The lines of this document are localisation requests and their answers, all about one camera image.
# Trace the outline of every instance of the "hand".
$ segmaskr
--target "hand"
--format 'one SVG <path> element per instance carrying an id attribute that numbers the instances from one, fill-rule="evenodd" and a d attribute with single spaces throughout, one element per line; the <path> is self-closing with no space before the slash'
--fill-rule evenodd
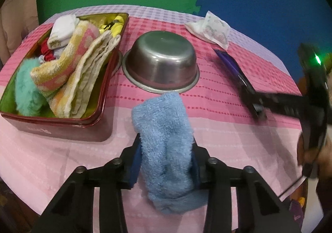
<path id="1" fill-rule="evenodd" d="M 303 147 L 303 135 L 300 135 L 298 139 L 298 165 L 303 165 L 304 163 L 312 163 L 316 158 L 318 153 L 318 148 L 310 149 L 304 151 Z M 319 165 L 318 177 L 320 179 L 326 179 L 332 177 L 332 143 L 329 137 L 326 138 L 326 144 L 322 147 L 318 157 L 316 158 L 316 163 Z"/>

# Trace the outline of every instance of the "plastic container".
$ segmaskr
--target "plastic container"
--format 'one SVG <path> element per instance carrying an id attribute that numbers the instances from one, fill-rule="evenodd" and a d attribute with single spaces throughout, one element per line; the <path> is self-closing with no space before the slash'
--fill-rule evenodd
<path id="1" fill-rule="evenodd" d="M 129 21 L 129 15 L 127 13 L 93 14 L 79 18 L 81 20 L 89 20 L 98 25 L 99 21 L 103 18 L 107 17 L 107 21 L 111 22 L 119 14 L 125 21 L 121 31 L 121 37 L 123 37 Z M 34 44 L 24 58 L 38 57 L 40 55 L 40 44 L 49 36 L 50 31 L 51 29 Z M 16 74 L 21 64 L 9 80 L 0 100 L 1 116 L 20 131 L 33 134 L 69 140 L 98 142 L 106 140 L 110 137 L 113 127 L 115 105 L 113 96 L 116 94 L 116 85 L 118 82 L 118 75 L 115 72 L 119 69 L 122 62 L 122 54 L 118 50 L 120 43 L 112 51 L 108 64 L 101 70 L 92 90 L 87 110 L 81 119 L 27 117 L 19 115 L 16 111 L 16 103 L 13 97 L 15 97 Z M 107 100 L 107 107 L 105 107 L 107 96 L 110 97 L 110 99 Z"/>

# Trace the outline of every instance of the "yellow and pink towel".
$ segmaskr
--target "yellow and pink towel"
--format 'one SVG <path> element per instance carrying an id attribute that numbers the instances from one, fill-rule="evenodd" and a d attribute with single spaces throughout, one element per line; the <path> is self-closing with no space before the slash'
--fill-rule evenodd
<path id="1" fill-rule="evenodd" d="M 120 35 L 112 37 L 111 31 L 107 30 L 92 42 L 75 72 L 49 101 L 49 106 L 56 117 L 83 116 L 99 72 L 112 50 L 120 42 L 120 38 Z"/>
<path id="2" fill-rule="evenodd" d="M 31 71 L 33 82 L 48 101 L 67 82 L 82 56 L 99 35 L 99 29 L 95 25 L 89 21 L 80 21 L 60 58 Z"/>

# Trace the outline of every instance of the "table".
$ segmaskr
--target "table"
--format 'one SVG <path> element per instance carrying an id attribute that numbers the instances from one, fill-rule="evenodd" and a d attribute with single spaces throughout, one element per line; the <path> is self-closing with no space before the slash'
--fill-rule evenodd
<path id="1" fill-rule="evenodd" d="M 8 60 L 0 72 L 0 93 L 31 45 L 57 17 L 69 13 L 80 16 L 107 12 L 128 12 L 130 15 L 120 45 L 122 53 L 131 48 L 139 35 L 150 30 L 175 32 L 193 44 L 200 79 L 181 97 L 198 145 L 231 167 L 252 165 L 276 194 L 301 175 L 296 162 L 299 122 L 268 112 L 264 124 L 254 123 L 211 44 L 194 37 L 183 26 L 185 22 L 200 19 L 198 16 L 132 5 L 95 6 L 56 14 L 30 33 Z M 239 63 L 255 89 L 299 94 L 285 66 L 273 53 L 234 29 L 229 40 L 228 53 Z M 133 143 L 136 133 L 131 124 L 131 108 L 157 95 L 135 87 L 121 69 L 117 73 L 119 82 L 110 86 L 117 89 L 116 96 L 112 97 L 116 99 L 113 133 L 104 142 L 69 141 L 24 133 L 0 117 L 0 176 L 37 213 L 42 213 L 77 166 L 102 166 Z M 132 190 L 122 191 L 122 196 L 129 232 L 199 233 L 203 230 L 206 207 L 183 215 L 163 215 L 148 201 L 141 176 Z M 232 190 L 232 199 L 232 227 L 236 228 L 235 190 Z M 99 232 L 98 190 L 95 192 L 94 231 Z"/>

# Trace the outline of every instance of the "red cloth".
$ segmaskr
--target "red cloth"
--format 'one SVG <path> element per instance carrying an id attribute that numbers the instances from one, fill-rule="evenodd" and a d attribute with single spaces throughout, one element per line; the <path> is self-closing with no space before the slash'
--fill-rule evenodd
<path id="1" fill-rule="evenodd" d="M 40 45 L 40 51 L 41 51 L 41 54 L 44 55 L 45 62 L 55 60 L 53 50 L 50 50 L 49 47 L 47 46 L 48 39 L 49 38 L 46 38 Z"/>

